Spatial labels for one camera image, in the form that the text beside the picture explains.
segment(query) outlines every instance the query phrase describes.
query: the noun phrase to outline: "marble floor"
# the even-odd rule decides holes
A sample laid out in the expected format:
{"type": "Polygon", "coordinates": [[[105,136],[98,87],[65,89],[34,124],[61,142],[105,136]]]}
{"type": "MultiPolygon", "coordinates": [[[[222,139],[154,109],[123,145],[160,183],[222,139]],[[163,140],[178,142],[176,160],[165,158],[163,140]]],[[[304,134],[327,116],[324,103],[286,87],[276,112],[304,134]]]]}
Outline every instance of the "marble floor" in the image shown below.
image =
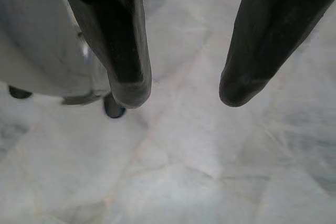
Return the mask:
{"type": "Polygon", "coordinates": [[[233,109],[218,85],[240,0],[144,1],[143,107],[111,120],[0,85],[0,223],[336,223],[336,5],[233,109]]]}

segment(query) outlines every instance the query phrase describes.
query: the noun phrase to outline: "floor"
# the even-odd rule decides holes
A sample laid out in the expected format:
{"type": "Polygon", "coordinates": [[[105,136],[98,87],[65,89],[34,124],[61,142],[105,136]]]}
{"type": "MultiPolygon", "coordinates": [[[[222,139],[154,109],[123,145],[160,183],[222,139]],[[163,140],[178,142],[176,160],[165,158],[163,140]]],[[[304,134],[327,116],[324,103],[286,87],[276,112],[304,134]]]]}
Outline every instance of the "floor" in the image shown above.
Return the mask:
{"type": "Polygon", "coordinates": [[[118,120],[0,88],[1,224],[332,224],[336,5],[250,103],[219,76],[240,0],[145,0],[153,90],[118,120]]]}

